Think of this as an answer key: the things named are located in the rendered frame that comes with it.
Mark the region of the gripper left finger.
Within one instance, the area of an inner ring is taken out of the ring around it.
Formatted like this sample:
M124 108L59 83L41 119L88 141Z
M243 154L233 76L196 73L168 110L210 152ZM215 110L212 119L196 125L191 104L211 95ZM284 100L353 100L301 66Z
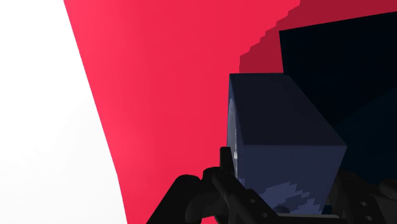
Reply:
M219 166L202 178L177 177L146 224L201 224L211 216L217 224L279 224L277 213L235 178L231 149L219 152Z

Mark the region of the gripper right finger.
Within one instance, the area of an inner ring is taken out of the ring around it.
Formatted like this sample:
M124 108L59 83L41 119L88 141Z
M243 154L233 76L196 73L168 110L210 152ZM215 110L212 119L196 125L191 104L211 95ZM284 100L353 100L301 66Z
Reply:
M341 169L327 204L346 224L397 224L397 179L384 179L373 185Z

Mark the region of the dark blue box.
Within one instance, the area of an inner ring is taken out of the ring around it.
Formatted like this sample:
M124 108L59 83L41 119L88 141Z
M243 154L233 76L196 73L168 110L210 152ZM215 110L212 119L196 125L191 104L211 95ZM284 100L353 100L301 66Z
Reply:
M231 74L227 146L235 177L277 212L321 214L347 149L281 73Z

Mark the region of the red furniture piece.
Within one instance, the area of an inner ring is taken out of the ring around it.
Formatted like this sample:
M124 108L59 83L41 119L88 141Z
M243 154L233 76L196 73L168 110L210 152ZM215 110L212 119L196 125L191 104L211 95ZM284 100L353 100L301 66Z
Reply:
M64 0L127 224L226 144L228 76L280 73L278 32L397 11L397 0Z

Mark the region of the large black block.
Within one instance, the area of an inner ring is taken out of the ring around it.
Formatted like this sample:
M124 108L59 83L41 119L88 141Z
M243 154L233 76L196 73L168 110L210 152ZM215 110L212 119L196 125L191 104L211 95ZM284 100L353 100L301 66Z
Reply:
M347 145L342 167L397 179L397 11L283 30L284 73Z

